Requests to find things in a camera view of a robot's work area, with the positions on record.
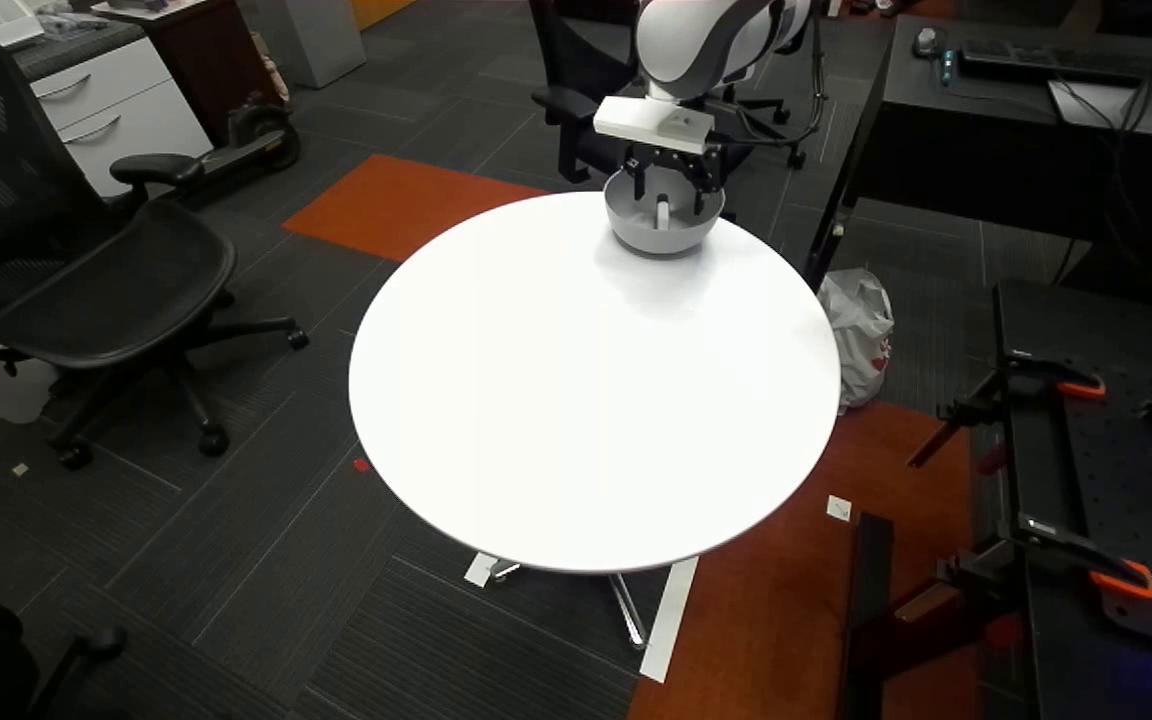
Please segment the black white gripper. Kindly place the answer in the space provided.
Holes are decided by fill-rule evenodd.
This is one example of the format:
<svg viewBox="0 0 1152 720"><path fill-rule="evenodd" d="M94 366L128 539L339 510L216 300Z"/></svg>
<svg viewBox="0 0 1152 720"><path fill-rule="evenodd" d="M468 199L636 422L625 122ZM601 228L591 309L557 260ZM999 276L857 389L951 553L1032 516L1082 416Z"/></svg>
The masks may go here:
<svg viewBox="0 0 1152 720"><path fill-rule="evenodd" d="M690 218L706 208L706 184L722 181L714 122L699 109L684 109L665 91L604 95L591 129L620 145L616 173L630 164L681 170L690 181ZM630 206L644 206L646 173L630 170Z"/></svg>

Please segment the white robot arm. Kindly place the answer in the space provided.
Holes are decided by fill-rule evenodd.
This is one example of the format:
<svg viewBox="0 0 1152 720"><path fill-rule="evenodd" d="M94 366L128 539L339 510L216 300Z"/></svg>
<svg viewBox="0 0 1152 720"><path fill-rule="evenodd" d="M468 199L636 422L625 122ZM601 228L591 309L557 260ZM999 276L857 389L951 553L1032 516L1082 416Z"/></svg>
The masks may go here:
<svg viewBox="0 0 1152 720"><path fill-rule="evenodd" d="M722 162L703 95L787 50L806 17L811 0L646 0L630 23L644 91L604 95L591 129L650 148L690 188L721 191Z"/></svg>

